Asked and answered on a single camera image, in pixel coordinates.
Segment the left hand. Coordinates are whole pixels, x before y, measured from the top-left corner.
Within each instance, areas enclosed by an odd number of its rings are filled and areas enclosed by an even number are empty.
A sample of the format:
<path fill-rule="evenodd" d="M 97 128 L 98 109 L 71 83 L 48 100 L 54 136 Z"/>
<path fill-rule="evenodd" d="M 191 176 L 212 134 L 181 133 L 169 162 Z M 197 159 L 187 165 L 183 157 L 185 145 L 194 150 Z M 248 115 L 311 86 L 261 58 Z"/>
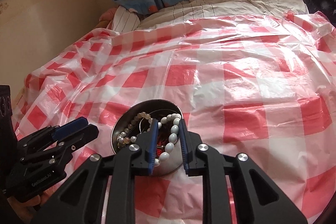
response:
<path fill-rule="evenodd" d="M 37 213 L 37 207 L 42 207 L 53 193 L 52 188 L 50 188 L 24 203 L 19 202 L 14 197 L 9 197 L 7 201 L 23 223 L 30 223 Z"/>

